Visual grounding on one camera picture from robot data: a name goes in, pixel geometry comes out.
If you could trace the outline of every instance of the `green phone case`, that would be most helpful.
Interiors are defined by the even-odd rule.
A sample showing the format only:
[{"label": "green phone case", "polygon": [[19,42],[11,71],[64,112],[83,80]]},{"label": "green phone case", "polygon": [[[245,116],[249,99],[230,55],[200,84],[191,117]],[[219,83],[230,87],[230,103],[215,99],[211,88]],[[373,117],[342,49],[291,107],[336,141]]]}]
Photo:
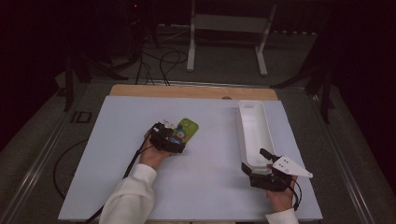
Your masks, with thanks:
[{"label": "green phone case", "polygon": [[197,123],[190,119],[184,118],[178,123],[177,127],[174,129],[173,135],[170,140],[174,143],[186,144],[198,131],[198,128],[199,126]]}]

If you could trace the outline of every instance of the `gray floor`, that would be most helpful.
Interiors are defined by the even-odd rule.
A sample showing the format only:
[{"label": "gray floor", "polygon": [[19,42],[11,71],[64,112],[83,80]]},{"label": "gray floor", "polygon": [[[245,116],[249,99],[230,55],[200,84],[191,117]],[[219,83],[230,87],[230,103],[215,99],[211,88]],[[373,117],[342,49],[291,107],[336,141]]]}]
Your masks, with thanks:
[{"label": "gray floor", "polygon": [[[183,35],[177,40],[162,42],[162,46],[187,51],[187,37]],[[271,35],[264,53],[268,77],[259,75],[252,43],[236,46],[235,43],[219,44],[202,40],[197,46],[194,71],[188,73],[186,63],[181,63],[167,77],[171,84],[266,88],[296,75],[314,40],[314,36]],[[144,51],[157,57],[169,51],[151,47],[152,43],[148,42]],[[176,60],[177,55],[172,54],[165,59]],[[154,83],[163,84],[160,61],[146,55],[144,62],[148,64]],[[134,83],[137,69],[138,64],[135,64],[120,71],[130,78],[123,82],[95,73],[91,84],[76,83],[77,100],[70,113],[63,112],[64,98],[53,96],[21,129],[0,154],[2,215],[15,210],[14,218],[9,219],[14,223],[62,223],[57,221],[63,200],[53,187],[54,164],[68,148],[89,138],[112,85]],[[146,82],[147,70],[142,71],[139,83]],[[302,90],[305,83],[306,80],[303,80],[276,92],[288,113],[305,166],[315,174],[312,185],[323,220],[313,223],[396,223],[395,196],[339,92],[332,88],[334,108],[330,110],[331,124],[326,125],[318,115],[316,99],[305,95]],[[92,112],[93,119],[90,123],[70,123],[74,111]],[[65,192],[85,144],[82,142],[73,147],[58,165],[56,178],[60,189]],[[27,179],[33,189],[19,190],[25,174],[29,174],[29,168],[35,165],[35,159],[41,152],[48,154],[42,169],[33,170],[39,178]],[[24,196],[14,197],[17,193],[24,193]]]}]

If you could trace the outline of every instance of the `white plastic container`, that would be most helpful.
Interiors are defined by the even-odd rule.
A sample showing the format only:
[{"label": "white plastic container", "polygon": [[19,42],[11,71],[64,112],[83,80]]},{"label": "white plastic container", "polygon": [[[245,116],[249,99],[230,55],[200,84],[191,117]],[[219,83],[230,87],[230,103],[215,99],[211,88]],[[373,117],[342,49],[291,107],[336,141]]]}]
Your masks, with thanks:
[{"label": "white plastic container", "polygon": [[260,101],[239,102],[240,116],[237,116],[238,138],[242,163],[247,165],[254,174],[267,175],[272,164],[260,154],[260,148],[275,155],[264,104]]}]

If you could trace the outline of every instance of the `hand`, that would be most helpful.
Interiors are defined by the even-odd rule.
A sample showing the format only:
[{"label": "hand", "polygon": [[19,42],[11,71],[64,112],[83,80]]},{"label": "hand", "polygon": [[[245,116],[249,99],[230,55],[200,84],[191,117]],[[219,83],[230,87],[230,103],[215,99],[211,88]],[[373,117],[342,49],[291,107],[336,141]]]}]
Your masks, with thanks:
[{"label": "hand", "polygon": [[155,148],[147,138],[145,144],[142,147],[142,153],[140,154],[139,163],[146,164],[147,166],[152,167],[154,170],[160,166],[163,159],[172,155],[170,152],[159,151]]},{"label": "hand", "polygon": [[[294,175],[294,181],[291,181],[290,186],[294,189],[295,180],[297,180],[297,176]],[[293,192],[290,189],[285,189],[285,191],[281,192],[273,192],[271,190],[265,191],[267,198],[270,200],[271,205],[274,209],[274,212],[283,212],[288,209],[291,209],[293,202]]]}]

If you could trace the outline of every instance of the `white sleeve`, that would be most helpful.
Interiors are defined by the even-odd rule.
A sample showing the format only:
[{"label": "white sleeve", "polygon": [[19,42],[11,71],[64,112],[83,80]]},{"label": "white sleeve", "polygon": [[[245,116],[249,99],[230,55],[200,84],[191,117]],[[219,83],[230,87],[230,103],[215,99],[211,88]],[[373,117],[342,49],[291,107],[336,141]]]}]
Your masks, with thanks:
[{"label": "white sleeve", "polygon": [[298,224],[298,219],[294,209],[288,209],[283,212],[265,215],[270,224]]},{"label": "white sleeve", "polygon": [[154,207],[152,183],[157,173],[137,164],[130,176],[121,180],[105,203],[100,224],[143,224]]}]

